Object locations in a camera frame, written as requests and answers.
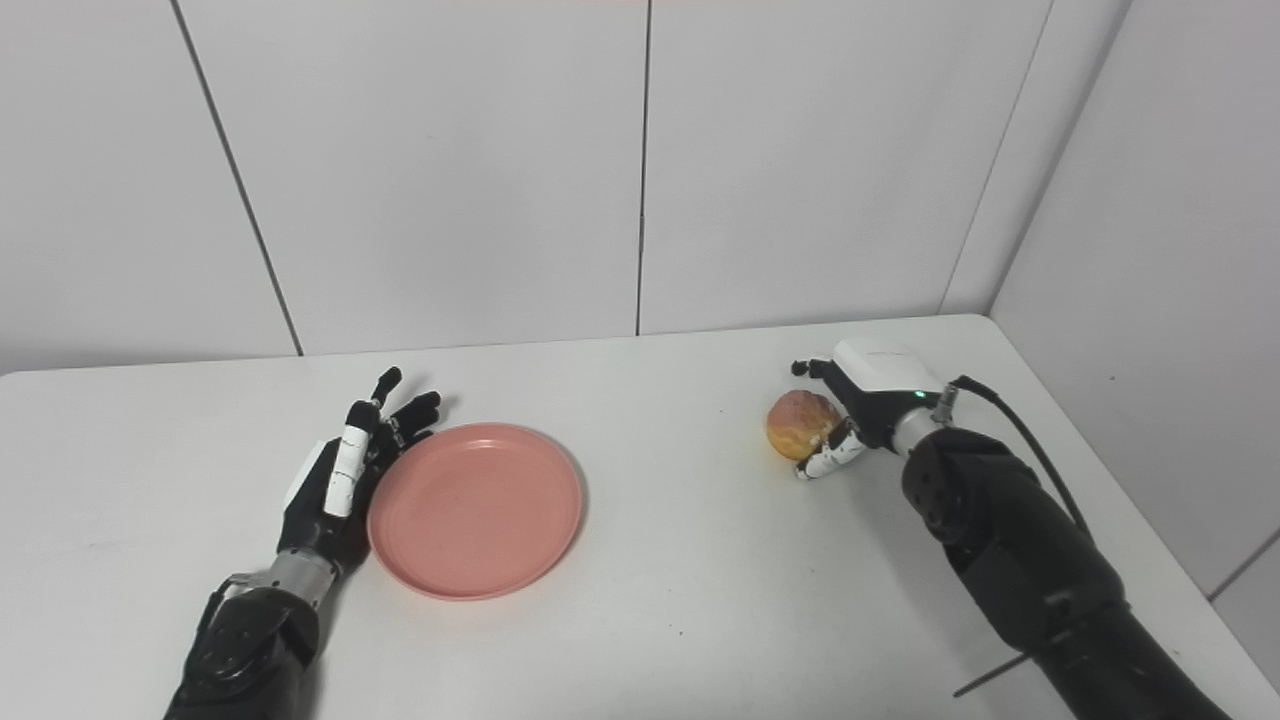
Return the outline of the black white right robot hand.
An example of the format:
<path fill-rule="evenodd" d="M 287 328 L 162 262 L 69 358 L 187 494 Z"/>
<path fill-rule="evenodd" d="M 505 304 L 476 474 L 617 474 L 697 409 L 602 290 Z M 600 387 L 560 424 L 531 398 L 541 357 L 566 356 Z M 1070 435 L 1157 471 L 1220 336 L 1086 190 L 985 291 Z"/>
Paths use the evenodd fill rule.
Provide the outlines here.
<path fill-rule="evenodd" d="M 845 410 L 835 429 L 804 460 L 797 477 L 836 471 L 868 450 L 901 457 L 948 424 L 947 389 L 923 361 L 884 340 L 840 341 L 829 357 L 791 364 L 791 373 L 822 380 Z"/>

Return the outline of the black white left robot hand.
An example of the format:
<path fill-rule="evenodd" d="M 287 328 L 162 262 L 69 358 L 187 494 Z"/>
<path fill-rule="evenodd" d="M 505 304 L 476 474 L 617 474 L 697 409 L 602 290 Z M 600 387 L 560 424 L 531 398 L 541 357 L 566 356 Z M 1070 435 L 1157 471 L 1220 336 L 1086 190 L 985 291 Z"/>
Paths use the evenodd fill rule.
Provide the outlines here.
<path fill-rule="evenodd" d="M 384 372 L 369 398 L 351 404 L 340 433 L 319 446 L 285 505 L 279 553 L 319 559 L 339 578 L 367 557 L 369 509 L 381 478 L 433 434 L 442 416 L 436 391 L 387 414 L 387 400 L 402 379 L 398 366 Z"/>

